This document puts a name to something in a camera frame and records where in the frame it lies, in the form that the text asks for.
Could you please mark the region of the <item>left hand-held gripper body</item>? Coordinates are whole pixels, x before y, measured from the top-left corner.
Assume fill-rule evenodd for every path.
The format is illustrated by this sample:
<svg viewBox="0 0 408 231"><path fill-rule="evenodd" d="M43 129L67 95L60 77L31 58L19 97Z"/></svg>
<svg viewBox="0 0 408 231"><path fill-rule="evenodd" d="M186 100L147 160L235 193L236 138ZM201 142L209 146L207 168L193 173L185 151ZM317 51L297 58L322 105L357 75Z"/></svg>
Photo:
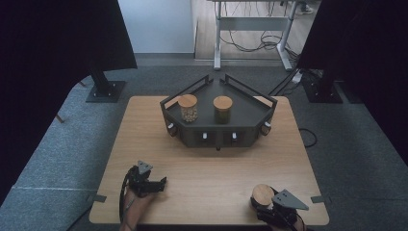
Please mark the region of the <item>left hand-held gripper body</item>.
<svg viewBox="0 0 408 231"><path fill-rule="evenodd" d="M128 186L138 197L147 196L148 178L153 166L144 162L138 161L138 163L128 170Z"/></svg>

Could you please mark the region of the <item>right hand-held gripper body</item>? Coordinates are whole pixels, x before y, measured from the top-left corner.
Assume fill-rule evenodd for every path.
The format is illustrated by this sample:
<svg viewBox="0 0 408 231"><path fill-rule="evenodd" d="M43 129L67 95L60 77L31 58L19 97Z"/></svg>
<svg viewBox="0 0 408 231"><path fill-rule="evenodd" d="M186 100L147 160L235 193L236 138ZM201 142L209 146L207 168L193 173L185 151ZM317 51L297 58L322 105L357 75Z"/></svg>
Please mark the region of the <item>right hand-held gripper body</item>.
<svg viewBox="0 0 408 231"><path fill-rule="evenodd" d="M288 190L283 190L272 198L272 204L267 209L256 211L257 219L278 228L294 228L298 210L308 211L309 207Z"/></svg>

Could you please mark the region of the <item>glass jar with brown contents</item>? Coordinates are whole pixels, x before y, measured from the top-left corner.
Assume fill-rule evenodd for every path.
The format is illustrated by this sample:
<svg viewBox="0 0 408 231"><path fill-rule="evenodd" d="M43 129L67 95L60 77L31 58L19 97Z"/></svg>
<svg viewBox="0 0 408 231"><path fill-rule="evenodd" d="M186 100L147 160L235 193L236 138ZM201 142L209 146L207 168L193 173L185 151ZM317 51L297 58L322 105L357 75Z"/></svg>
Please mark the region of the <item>glass jar with brown contents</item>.
<svg viewBox="0 0 408 231"><path fill-rule="evenodd" d="M274 195L269 185L258 184L253 188L251 197L254 197L260 203L268 203L270 206L272 204L272 198Z"/></svg>

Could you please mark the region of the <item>glass jar with pale beans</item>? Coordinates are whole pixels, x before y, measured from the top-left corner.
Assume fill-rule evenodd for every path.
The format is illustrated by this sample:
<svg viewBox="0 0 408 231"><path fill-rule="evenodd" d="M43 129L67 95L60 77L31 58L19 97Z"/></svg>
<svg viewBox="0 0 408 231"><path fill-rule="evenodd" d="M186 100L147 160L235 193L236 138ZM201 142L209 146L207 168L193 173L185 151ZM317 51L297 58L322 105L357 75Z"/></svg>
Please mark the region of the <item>glass jar with pale beans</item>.
<svg viewBox="0 0 408 231"><path fill-rule="evenodd" d="M193 122L198 118L197 98L192 94L184 94L178 98L181 117L186 122Z"/></svg>

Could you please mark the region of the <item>black corner shelf rack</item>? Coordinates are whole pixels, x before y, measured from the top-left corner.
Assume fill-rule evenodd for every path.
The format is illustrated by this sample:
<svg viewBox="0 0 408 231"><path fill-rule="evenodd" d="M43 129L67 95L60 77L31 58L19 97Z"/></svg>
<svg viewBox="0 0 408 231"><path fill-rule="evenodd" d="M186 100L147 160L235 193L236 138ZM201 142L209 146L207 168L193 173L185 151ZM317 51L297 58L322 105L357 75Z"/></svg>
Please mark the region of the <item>black corner shelf rack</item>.
<svg viewBox="0 0 408 231"><path fill-rule="evenodd" d="M198 118L186 122L181 117L178 98L192 94L197 98ZM215 121L213 100L230 97L233 105L226 124ZM271 130L277 100L262 94L230 75L214 80L205 76L160 102L166 130L187 147L249 147Z"/></svg>

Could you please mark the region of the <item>glass jar with green contents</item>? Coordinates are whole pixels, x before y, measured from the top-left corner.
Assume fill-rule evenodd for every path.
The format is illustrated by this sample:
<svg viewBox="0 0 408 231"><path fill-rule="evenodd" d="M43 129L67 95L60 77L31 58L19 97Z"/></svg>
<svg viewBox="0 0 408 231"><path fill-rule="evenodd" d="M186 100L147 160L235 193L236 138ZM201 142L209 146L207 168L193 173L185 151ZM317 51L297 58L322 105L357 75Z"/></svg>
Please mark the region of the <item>glass jar with green contents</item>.
<svg viewBox="0 0 408 231"><path fill-rule="evenodd" d="M215 108L215 121L218 124L226 124L230 120L231 108L233 105L233 100L225 95L216 97L213 100L213 105Z"/></svg>

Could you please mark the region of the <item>black metal stand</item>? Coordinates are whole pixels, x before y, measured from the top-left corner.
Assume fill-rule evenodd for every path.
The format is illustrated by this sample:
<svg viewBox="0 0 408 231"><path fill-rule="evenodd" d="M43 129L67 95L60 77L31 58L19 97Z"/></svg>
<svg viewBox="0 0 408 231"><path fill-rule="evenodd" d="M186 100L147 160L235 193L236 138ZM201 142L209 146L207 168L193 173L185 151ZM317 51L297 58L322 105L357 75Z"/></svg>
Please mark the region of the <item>black metal stand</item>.
<svg viewBox="0 0 408 231"><path fill-rule="evenodd" d="M94 86L86 99L87 103L116 103L125 87L125 81L109 81L104 71L90 60L87 63Z"/></svg>
<svg viewBox="0 0 408 231"><path fill-rule="evenodd" d="M301 83L311 103L343 103L334 87L334 79L323 70L303 69Z"/></svg>

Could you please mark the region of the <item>white desk frame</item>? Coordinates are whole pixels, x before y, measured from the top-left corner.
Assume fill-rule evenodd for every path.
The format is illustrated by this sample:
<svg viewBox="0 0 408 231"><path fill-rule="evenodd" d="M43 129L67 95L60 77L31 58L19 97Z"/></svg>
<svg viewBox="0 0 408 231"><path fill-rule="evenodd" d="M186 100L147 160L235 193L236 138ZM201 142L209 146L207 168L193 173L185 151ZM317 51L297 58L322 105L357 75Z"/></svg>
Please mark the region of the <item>white desk frame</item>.
<svg viewBox="0 0 408 231"><path fill-rule="evenodd" d="M214 49L214 70L221 68L221 45L220 35L222 31L272 31L281 32L282 38L276 45L277 53L287 71L292 71L290 54L286 50L287 40L293 25L294 15L298 5L298 0L245 0L247 2L292 2L291 11L288 16L267 16L267 17L235 17L222 15L221 7L223 3L238 2L239 0L208 0L216 7L216 43Z"/></svg>

